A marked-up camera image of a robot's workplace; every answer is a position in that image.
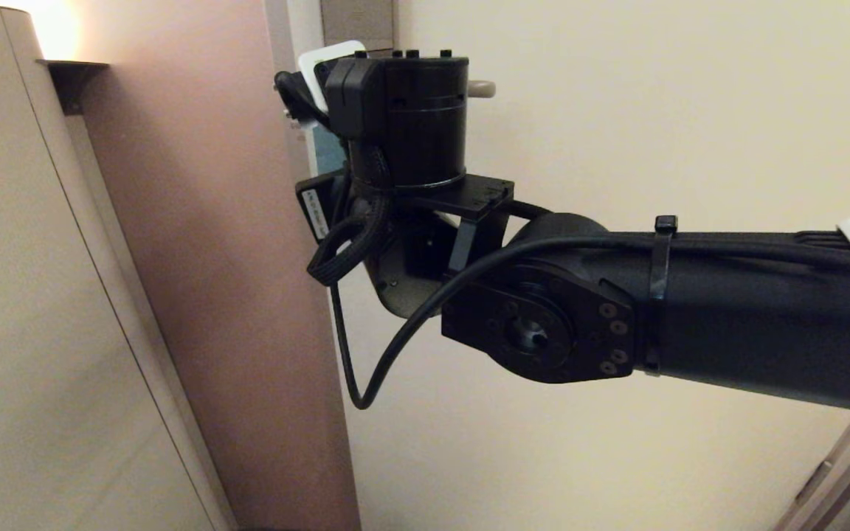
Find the bolt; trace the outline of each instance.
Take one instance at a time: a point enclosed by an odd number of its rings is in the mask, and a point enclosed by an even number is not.
[[[625,350],[612,350],[612,353],[610,353],[608,357],[610,357],[612,361],[618,365],[628,362],[628,353],[625,352]]]
[[[599,306],[599,315],[605,317],[605,319],[611,319],[618,315],[618,309],[615,305],[605,302],[604,305]]]
[[[608,325],[608,329],[616,336],[624,336],[628,333],[628,325],[624,322],[612,322]]]
[[[610,376],[618,372],[618,368],[610,361],[601,362],[599,364],[599,370],[603,371],[603,374],[608,374]]]

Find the pink wall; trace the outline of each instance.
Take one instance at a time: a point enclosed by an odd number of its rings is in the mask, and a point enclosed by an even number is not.
[[[242,527],[358,529],[260,2],[74,3],[114,208]],[[303,168],[303,161],[296,166]]]

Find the light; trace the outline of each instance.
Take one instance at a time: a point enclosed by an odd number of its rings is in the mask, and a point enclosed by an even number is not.
[[[0,0],[1,7],[12,7],[31,15],[41,45],[41,57],[47,60],[75,60],[80,44],[80,18],[71,0]]]

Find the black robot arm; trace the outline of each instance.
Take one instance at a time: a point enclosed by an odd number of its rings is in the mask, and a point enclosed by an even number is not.
[[[300,74],[277,77],[292,117],[328,124],[348,152],[343,171],[301,182],[297,197],[355,406],[370,406],[402,347],[440,314],[445,337],[537,382],[640,369],[850,408],[847,239],[678,232],[674,216],[653,232],[610,232],[516,201],[513,182],[463,166],[466,67],[449,53],[326,61],[314,74],[328,114],[300,101]],[[505,245],[510,216],[530,221]],[[360,262],[407,319],[364,394],[337,288]]]

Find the white label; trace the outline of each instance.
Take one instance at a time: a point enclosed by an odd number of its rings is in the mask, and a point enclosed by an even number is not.
[[[327,226],[327,216],[323,215],[323,207],[320,206],[320,197],[317,196],[317,191],[304,190],[300,193],[304,198],[304,205],[307,206],[307,216],[310,218],[310,224],[314,228],[314,234],[317,239],[321,240],[327,237],[330,232],[330,227]]]

